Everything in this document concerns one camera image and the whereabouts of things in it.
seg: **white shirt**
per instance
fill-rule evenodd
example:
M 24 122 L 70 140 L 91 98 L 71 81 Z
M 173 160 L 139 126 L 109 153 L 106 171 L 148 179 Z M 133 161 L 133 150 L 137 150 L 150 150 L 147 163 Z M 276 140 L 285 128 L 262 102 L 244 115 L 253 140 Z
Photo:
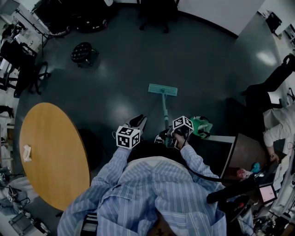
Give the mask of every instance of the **white shirt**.
M 267 129 L 263 139 L 267 147 L 280 139 L 289 138 L 295 134 L 295 103 L 281 109 L 270 109 L 263 113 L 264 125 Z

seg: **green bag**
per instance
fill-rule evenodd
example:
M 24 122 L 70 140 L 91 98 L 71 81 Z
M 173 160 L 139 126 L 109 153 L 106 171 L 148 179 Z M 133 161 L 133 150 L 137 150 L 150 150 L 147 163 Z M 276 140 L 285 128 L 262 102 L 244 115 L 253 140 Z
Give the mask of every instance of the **green bag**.
M 193 134 L 201 138 L 210 137 L 210 130 L 213 124 L 204 116 L 191 117 L 190 121 L 193 122 L 194 131 Z

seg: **shirt sleeve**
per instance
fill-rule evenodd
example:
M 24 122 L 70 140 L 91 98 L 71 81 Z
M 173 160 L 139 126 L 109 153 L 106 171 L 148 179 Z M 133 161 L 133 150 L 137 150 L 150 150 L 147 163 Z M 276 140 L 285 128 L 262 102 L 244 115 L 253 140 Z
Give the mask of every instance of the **shirt sleeve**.
M 97 210 L 102 196 L 117 184 L 131 150 L 119 147 L 91 182 L 91 187 L 77 197 L 64 211 L 58 225 L 59 236 L 73 236 L 78 222 Z
M 272 127 L 263 134 L 264 144 L 267 147 L 273 146 L 273 142 L 288 138 L 292 135 L 292 128 L 287 120 L 282 121 L 280 124 Z
M 214 175 L 211 172 L 210 167 L 204 164 L 203 158 L 200 157 L 190 145 L 185 145 L 180 150 L 180 153 L 188 167 L 194 172 L 207 177 L 219 178 L 217 175 Z M 196 176 L 191 171 L 190 173 L 192 175 L 193 181 L 203 186 L 209 192 L 216 192 L 224 188 L 224 186 L 220 182 L 205 180 Z

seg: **desk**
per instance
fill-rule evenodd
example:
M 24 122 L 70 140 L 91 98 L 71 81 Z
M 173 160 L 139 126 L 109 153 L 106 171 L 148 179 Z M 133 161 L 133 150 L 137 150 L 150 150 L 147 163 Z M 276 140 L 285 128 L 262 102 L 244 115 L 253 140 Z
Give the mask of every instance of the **desk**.
M 50 103 L 35 105 L 26 115 L 19 138 L 31 147 L 31 162 L 22 164 L 34 190 L 49 205 L 65 210 L 90 185 L 87 155 L 69 117 Z

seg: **hand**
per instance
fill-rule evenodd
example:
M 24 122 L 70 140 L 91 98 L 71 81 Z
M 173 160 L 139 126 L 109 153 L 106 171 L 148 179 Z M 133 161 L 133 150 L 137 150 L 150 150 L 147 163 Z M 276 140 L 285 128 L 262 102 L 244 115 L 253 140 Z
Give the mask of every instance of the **hand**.
M 185 145 L 188 145 L 189 143 L 187 141 L 185 141 L 184 137 L 179 135 L 179 134 L 176 134 L 176 133 L 173 133 L 173 136 L 176 138 L 177 140 L 177 148 L 178 149 L 181 149 L 183 148 L 183 144 L 185 142 Z
M 276 155 L 275 153 L 273 155 L 271 155 L 270 160 L 271 160 L 271 162 L 273 162 L 273 161 L 276 161 L 277 163 L 280 162 L 278 155 Z

